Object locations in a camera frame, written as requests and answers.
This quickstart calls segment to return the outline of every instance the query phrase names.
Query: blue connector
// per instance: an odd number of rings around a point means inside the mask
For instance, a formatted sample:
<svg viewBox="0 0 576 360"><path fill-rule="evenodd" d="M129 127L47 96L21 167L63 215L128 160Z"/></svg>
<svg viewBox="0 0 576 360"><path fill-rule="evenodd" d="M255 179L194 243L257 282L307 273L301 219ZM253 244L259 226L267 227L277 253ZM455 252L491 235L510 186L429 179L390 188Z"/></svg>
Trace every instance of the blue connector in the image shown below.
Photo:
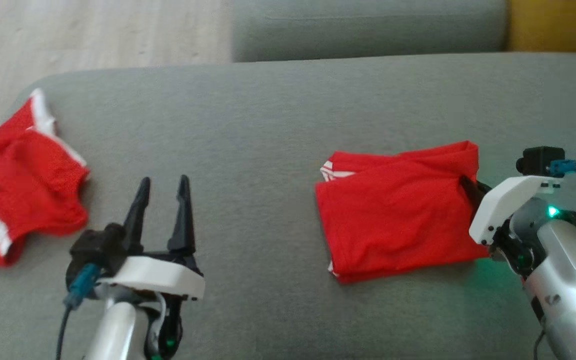
<svg viewBox="0 0 576 360"><path fill-rule="evenodd" d="M95 264L86 264L83 269L77 274L75 280L68 287L68 294L63 299L63 304L66 307L71 307L73 310L77 310L86 296L95 287L99 276L101 275L101 269Z"/></svg>
<svg viewBox="0 0 576 360"><path fill-rule="evenodd" d="M563 178L565 174L576 173L576 160L553 160L548 168L550 176Z"/></svg>

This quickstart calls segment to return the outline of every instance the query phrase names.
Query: crumpled red cloth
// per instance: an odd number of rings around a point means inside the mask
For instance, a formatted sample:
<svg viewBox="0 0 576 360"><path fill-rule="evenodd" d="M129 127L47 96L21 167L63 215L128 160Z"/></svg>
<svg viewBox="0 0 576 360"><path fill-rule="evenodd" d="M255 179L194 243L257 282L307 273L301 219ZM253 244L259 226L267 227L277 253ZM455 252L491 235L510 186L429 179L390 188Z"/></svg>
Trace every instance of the crumpled red cloth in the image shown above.
<svg viewBox="0 0 576 360"><path fill-rule="evenodd" d="M329 271L354 283L486 258L459 180L476 180L478 150L462 141L394 156L335 152L315 185Z"/></svg>
<svg viewBox="0 0 576 360"><path fill-rule="evenodd" d="M40 89L0 126L0 267L19 259L26 235L66 235L88 219L79 189L86 161L57 137Z"/></svg>

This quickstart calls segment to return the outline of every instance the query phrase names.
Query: yellow cushion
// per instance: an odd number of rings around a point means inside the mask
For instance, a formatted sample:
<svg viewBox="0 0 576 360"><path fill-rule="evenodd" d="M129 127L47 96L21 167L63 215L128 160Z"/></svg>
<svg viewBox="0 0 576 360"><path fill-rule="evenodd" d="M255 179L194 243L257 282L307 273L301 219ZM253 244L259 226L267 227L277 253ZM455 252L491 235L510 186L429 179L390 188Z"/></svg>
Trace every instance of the yellow cushion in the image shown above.
<svg viewBox="0 0 576 360"><path fill-rule="evenodd" d="M510 0L508 48L576 52L576 0Z"/></svg>

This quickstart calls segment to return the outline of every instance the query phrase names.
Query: gray ottoman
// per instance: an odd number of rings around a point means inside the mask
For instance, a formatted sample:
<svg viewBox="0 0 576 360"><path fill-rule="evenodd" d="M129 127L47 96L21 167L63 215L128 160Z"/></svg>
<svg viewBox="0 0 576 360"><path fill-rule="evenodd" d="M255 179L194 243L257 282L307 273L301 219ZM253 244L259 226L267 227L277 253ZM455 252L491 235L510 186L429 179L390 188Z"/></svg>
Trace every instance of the gray ottoman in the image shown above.
<svg viewBox="0 0 576 360"><path fill-rule="evenodd" d="M190 176L203 301L183 308L178 359L528 359L540 331L506 264L482 259L340 285L313 185L335 150L393 154L469 139L479 178L516 176L524 148L576 158L576 55L417 55L66 73L41 87L89 162L89 227L121 221L143 176L144 246L164 249ZM576 177L551 198L576 210ZM66 238L35 235L0 269L0 360L49 359ZM102 313L68 324L80 359ZM542 344L540 359L551 359Z"/></svg>
<svg viewBox="0 0 576 360"><path fill-rule="evenodd" d="M502 50L506 0L233 0L236 62Z"/></svg>

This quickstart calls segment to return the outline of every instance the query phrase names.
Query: gray cushion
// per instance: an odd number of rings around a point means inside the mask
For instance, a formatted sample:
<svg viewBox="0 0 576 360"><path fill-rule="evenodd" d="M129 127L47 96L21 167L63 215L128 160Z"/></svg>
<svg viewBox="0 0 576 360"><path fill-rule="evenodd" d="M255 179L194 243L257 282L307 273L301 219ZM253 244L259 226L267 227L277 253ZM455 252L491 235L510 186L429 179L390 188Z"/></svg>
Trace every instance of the gray cushion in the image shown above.
<svg viewBox="0 0 576 360"><path fill-rule="evenodd" d="M501 50L506 0L234 0L238 62Z"/></svg>
<svg viewBox="0 0 576 360"><path fill-rule="evenodd" d="M539 326L506 264L338 284L313 186L335 150L394 154L469 139L491 185L516 176L530 146L576 158L576 55L88 71L40 80L14 106L34 87L89 161L90 228L121 221L151 176L143 243L163 249L179 176L189 175L206 294L183 307L179 359L531 357ZM576 210L576 176L552 202ZM0 269L0 360L52 356L75 238L34 235L20 262ZM71 316L65 359L81 358L102 307L88 301Z"/></svg>

